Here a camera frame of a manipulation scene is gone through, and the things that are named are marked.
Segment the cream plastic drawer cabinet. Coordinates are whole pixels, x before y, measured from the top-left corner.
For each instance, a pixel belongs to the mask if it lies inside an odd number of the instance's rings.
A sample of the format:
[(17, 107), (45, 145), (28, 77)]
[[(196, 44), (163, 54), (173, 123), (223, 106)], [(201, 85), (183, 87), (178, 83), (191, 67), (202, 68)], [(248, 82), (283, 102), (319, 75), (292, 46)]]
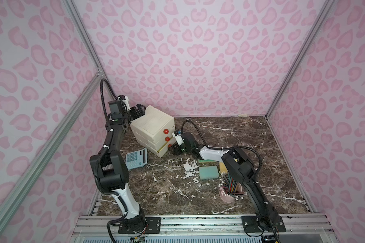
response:
[(131, 122), (130, 127), (137, 142), (157, 156), (153, 136), (160, 128), (175, 126), (174, 117), (153, 107), (146, 108), (146, 114)]

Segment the light mint sponge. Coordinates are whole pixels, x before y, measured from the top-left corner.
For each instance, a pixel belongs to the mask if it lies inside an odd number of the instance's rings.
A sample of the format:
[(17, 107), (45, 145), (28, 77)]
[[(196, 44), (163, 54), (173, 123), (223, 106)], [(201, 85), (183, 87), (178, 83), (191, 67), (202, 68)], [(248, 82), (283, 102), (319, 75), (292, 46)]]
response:
[(217, 179), (219, 170), (217, 166), (208, 166), (199, 168), (199, 177), (201, 180)]

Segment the beige tan sponge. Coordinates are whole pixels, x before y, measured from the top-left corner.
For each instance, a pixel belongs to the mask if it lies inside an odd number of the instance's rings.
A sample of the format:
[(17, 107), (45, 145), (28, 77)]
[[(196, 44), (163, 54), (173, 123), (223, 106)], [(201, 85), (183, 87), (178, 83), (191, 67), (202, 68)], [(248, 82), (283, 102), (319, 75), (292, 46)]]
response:
[(219, 169), (222, 175), (228, 173), (228, 170), (223, 162), (219, 162)]

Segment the green sponge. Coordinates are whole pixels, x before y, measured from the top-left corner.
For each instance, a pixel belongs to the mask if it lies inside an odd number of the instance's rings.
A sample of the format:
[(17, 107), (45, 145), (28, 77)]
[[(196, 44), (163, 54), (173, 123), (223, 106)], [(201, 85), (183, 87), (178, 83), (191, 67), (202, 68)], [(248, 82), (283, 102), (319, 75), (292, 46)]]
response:
[(216, 163), (214, 160), (198, 160), (198, 163)]

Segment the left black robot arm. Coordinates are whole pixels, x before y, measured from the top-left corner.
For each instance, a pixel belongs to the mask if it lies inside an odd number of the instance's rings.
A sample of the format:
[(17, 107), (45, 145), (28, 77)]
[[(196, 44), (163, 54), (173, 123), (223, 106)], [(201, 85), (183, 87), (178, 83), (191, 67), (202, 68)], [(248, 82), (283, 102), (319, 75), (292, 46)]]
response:
[(114, 241), (111, 226), (123, 225), (133, 233), (146, 231), (147, 221), (140, 204), (130, 191), (129, 170), (121, 155), (121, 145), (129, 125), (146, 114), (146, 107), (130, 107), (127, 96), (117, 96), (107, 79), (100, 81), (100, 98), (105, 118), (106, 137), (98, 154), (90, 157), (97, 189), (112, 196), (121, 208), (122, 217), (107, 223), (107, 231)]

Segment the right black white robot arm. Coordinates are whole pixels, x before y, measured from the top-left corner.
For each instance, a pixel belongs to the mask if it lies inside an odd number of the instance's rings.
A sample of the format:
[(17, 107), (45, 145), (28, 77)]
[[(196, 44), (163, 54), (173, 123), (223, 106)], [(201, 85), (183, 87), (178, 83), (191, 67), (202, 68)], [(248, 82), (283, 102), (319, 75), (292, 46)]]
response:
[(190, 154), (197, 160), (222, 162), (230, 176), (229, 182), (239, 183), (247, 192), (255, 216), (242, 216), (243, 229), (251, 237), (257, 233), (260, 237), (264, 233), (272, 233), (274, 240), (280, 242), (279, 234), (286, 232), (282, 217), (269, 202), (259, 182), (258, 174), (263, 165), (260, 154), (248, 146), (236, 145), (232, 147), (213, 147), (205, 141), (202, 133), (191, 120), (185, 120), (181, 129), (173, 132), (176, 143), (168, 149), (175, 155)]

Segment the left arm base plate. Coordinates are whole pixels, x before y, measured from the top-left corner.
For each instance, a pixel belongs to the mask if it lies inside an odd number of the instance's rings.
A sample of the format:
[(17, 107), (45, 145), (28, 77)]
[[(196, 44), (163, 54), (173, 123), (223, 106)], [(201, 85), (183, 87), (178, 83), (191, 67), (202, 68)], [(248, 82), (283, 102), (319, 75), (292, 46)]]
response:
[(160, 217), (135, 217), (125, 219), (120, 224), (118, 234), (159, 234), (161, 227)]

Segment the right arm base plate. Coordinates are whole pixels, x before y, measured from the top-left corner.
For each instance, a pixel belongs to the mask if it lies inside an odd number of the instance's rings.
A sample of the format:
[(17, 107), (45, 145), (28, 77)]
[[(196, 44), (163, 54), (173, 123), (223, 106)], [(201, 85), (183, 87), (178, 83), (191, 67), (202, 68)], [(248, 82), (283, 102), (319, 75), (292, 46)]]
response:
[[(259, 220), (256, 215), (253, 215), (242, 216), (241, 220), (245, 233), (273, 232), (270, 222), (266, 218)], [(286, 226), (281, 216), (276, 216), (272, 219), (272, 224), (276, 232), (286, 232)]]

